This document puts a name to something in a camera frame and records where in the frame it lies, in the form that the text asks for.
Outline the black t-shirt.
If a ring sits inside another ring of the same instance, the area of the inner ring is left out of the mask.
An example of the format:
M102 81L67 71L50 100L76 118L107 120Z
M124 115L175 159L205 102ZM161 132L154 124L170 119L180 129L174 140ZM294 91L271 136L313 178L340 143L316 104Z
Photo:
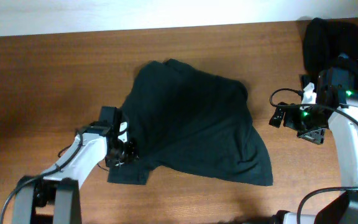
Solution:
M136 75L122 104L138 158L109 170L108 182L144 185L160 166L231 182L271 186L268 150L237 80L170 59Z

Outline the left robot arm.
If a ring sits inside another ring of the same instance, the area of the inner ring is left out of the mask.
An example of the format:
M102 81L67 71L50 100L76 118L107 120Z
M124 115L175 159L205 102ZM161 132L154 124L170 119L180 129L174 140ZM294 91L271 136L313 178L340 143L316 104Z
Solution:
M80 188L103 161L118 168L138 160L129 139L129 118L116 107L101 108L97 121L75 132L73 143L41 174L24 176L12 191L13 223L81 223Z

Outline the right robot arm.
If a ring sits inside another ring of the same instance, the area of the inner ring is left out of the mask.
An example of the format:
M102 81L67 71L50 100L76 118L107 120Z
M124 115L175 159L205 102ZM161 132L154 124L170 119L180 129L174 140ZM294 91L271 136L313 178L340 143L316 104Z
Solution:
M358 91L356 73L349 68L331 67L319 73L318 82L307 83L297 94L301 103L276 104L269 124L285 126L298 138L322 144L326 130L332 132L341 174L341 186L327 187L307 194L297 211L277 212L275 223L358 223ZM315 215L302 212L311 197L339 192Z

